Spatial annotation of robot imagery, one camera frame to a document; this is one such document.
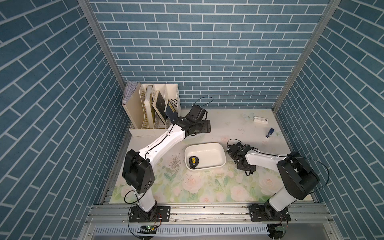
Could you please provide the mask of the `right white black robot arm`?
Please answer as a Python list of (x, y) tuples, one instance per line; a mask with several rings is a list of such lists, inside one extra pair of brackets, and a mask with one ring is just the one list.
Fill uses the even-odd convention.
[(303, 200), (320, 182), (307, 159), (297, 152), (286, 156), (267, 154), (239, 141), (236, 144), (227, 144), (227, 153), (234, 160), (237, 169), (245, 172), (247, 176), (256, 172), (257, 167), (280, 174), (283, 187), (264, 204), (265, 214), (269, 218), (297, 200)]

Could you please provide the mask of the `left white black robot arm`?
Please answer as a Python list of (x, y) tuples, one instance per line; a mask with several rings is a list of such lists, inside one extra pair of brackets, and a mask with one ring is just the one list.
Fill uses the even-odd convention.
[(139, 151), (129, 150), (125, 156), (122, 177), (138, 195), (137, 203), (144, 213), (156, 208), (151, 187), (155, 182), (154, 168), (158, 161), (179, 142), (188, 136), (211, 132), (208, 112), (199, 105), (193, 105), (184, 117), (174, 123), (156, 140)]

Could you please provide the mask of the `black yellow tape measure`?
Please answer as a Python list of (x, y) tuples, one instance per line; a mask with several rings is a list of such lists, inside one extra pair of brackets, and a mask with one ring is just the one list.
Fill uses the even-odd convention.
[(200, 160), (198, 157), (196, 157), (196, 156), (189, 157), (189, 165), (190, 165), (191, 169), (195, 170), (196, 167), (199, 165), (199, 162), (200, 162)]

